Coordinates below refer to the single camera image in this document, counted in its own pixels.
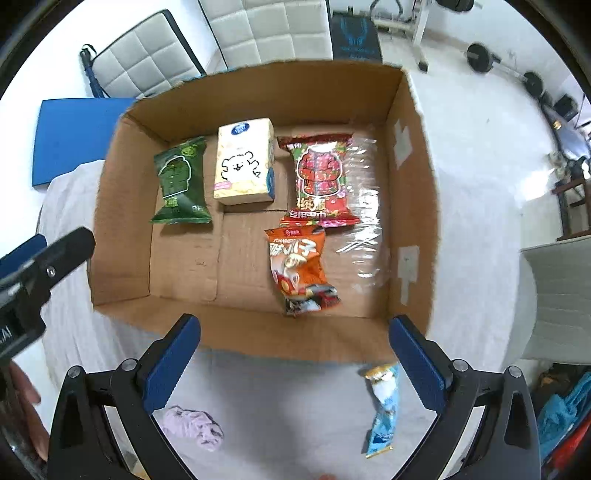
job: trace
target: screw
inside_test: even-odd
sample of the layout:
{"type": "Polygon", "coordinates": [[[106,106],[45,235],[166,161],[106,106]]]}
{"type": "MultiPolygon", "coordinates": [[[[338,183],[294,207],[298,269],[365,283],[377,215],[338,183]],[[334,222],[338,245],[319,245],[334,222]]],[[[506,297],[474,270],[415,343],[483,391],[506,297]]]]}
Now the screw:
{"type": "Polygon", "coordinates": [[[68,377],[76,378],[78,375],[80,375],[80,372],[82,372],[82,369],[78,365],[75,365],[68,370],[68,377]]]}
{"type": "Polygon", "coordinates": [[[512,377],[515,377],[515,378],[519,378],[521,376],[521,370],[519,369],[519,367],[516,367],[515,365],[511,365],[509,367],[509,375],[511,375],[512,377]]]}
{"type": "Polygon", "coordinates": [[[453,368],[455,368],[459,372],[465,372],[469,368],[468,362],[466,362],[465,360],[461,360],[461,359],[454,360],[452,365],[453,365],[453,368]]]}
{"type": "Polygon", "coordinates": [[[135,358],[128,358],[127,360],[123,360],[123,363],[121,364],[121,370],[125,372],[131,372],[137,364],[138,361],[135,358]]]}

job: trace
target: gray chair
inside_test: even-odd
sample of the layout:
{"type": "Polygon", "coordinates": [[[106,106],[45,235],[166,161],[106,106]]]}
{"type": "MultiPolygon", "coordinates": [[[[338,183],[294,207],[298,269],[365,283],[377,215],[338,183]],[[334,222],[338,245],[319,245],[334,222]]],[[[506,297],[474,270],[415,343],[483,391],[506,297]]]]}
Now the gray chair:
{"type": "Polygon", "coordinates": [[[111,97],[143,98],[205,75],[168,10],[137,24],[92,60],[92,70],[111,97]]]}

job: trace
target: dumbbell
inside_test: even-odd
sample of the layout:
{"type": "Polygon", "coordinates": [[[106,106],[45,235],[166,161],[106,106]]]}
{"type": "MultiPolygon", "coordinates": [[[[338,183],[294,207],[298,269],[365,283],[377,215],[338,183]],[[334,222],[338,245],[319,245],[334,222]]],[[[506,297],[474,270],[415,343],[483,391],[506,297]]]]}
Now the dumbbell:
{"type": "Polygon", "coordinates": [[[536,100],[544,93],[544,82],[536,72],[525,72],[523,75],[508,67],[498,55],[495,55],[481,43],[473,43],[466,52],[468,65],[478,73],[488,73],[492,68],[502,70],[521,80],[527,92],[536,100]]]}

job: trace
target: tissue box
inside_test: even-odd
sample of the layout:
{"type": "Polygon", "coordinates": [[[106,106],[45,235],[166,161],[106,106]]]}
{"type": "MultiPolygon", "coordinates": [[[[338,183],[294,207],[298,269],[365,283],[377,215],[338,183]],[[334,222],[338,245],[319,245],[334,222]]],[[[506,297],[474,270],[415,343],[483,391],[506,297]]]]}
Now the tissue box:
{"type": "Polygon", "coordinates": [[[273,201],[273,141],[268,118],[220,127],[213,198],[224,205],[273,201]]]}

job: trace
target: black cable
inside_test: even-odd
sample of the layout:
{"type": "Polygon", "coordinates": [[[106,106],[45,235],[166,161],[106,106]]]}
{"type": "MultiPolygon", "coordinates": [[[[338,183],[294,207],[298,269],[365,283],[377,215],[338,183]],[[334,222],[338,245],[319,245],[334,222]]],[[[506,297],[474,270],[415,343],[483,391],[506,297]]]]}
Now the black cable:
{"type": "Polygon", "coordinates": [[[585,103],[585,98],[585,94],[583,94],[583,99],[581,100],[581,108],[579,109],[579,116],[577,117],[577,121],[574,123],[575,130],[579,127],[579,120],[581,120],[581,113],[583,113],[583,104],[585,103]]]}

